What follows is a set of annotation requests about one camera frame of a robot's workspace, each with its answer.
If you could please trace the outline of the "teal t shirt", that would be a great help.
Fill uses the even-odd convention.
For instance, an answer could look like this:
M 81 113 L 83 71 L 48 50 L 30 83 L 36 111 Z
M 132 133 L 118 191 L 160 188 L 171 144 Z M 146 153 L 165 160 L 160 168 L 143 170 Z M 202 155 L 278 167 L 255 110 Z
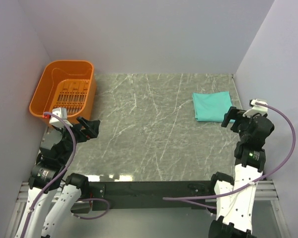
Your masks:
M 228 91 L 212 94 L 193 93 L 195 119 L 198 122 L 223 122 L 225 113 L 232 107 Z

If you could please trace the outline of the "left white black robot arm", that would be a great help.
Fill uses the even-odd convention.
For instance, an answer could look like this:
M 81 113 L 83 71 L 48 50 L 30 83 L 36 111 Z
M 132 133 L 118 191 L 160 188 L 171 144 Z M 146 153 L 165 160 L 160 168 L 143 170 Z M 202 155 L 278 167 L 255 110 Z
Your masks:
M 45 135 L 31 171 L 25 211 L 15 234 L 17 238 L 56 237 L 58 224 L 71 212 L 74 203 L 89 195 L 88 178 L 71 174 L 59 200 L 52 202 L 74 158 L 76 145 L 97 138 L 99 126 L 99 120 L 78 117 L 77 123 L 70 126 L 71 132 L 66 127 L 55 127 Z

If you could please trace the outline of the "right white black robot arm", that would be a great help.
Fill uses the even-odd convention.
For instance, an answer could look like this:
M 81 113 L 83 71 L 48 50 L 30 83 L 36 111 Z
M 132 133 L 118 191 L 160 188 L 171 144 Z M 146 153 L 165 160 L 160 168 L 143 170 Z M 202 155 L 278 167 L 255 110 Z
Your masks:
M 231 131 L 239 135 L 234 150 L 234 176 L 217 172 L 208 185 L 210 196 L 217 198 L 216 219 L 212 221 L 210 238 L 251 238 L 252 211 L 257 189 L 256 179 L 263 175 L 266 154 L 263 146 L 273 132 L 267 119 L 267 108 L 254 105 L 249 110 L 230 107 L 222 127 L 234 120 Z

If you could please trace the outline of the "orange plastic basket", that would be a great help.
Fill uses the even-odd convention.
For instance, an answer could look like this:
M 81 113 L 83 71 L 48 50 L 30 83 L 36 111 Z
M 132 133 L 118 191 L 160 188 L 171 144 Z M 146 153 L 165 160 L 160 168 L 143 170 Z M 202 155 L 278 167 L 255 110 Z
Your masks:
M 67 109 L 68 121 L 90 120 L 96 93 L 94 66 L 85 60 L 57 60 L 46 66 L 29 105 L 30 113 L 49 124 L 44 112 Z

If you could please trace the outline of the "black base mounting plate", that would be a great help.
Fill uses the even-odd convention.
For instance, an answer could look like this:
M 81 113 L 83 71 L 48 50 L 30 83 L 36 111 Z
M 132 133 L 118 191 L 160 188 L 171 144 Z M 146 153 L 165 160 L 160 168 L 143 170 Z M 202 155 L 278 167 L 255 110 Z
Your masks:
M 108 181 L 90 182 L 93 198 L 102 198 L 111 209 L 193 208 L 202 207 L 164 197 L 210 195 L 209 181 Z

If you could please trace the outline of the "aluminium frame rail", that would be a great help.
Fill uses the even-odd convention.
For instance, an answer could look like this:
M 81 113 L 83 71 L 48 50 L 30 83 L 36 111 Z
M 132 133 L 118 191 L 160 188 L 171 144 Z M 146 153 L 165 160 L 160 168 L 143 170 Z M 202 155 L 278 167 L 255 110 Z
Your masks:
M 63 177 L 61 185 L 54 196 L 52 202 L 56 203 L 61 195 L 61 192 L 63 190 L 63 187 L 65 185 L 66 179 L 68 176 Z M 210 195 L 203 195 L 203 196 L 188 196 L 188 197 L 164 197 L 163 200 L 165 201 L 181 201 L 184 203 L 189 203 L 193 205 L 197 205 L 200 207 L 205 207 L 211 211 L 211 213 L 216 214 L 216 201 L 217 201 L 217 195 L 214 194 L 213 187 L 211 184 L 211 179 L 209 180 L 210 182 Z M 275 190 L 274 184 L 270 180 L 262 180 L 262 181 L 257 181 L 257 189 L 255 193 L 255 199 L 256 200 L 276 200 L 278 198 L 277 192 Z M 110 203 L 102 198 L 93 198 L 92 194 L 88 192 L 88 195 L 86 197 L 81 197 L 78 199 L 76 203 L 79 202 L 84 202 L 86 203 L 89 207 L 92 208 L 94 211 L 100 211 L 102 215 L 105 215 L 111 208 L 110 208 Z M 81 218 L 81 212 L 73 211 L 73 206 L 71 208 L 71 214 L 73 214 L 77 218 Z

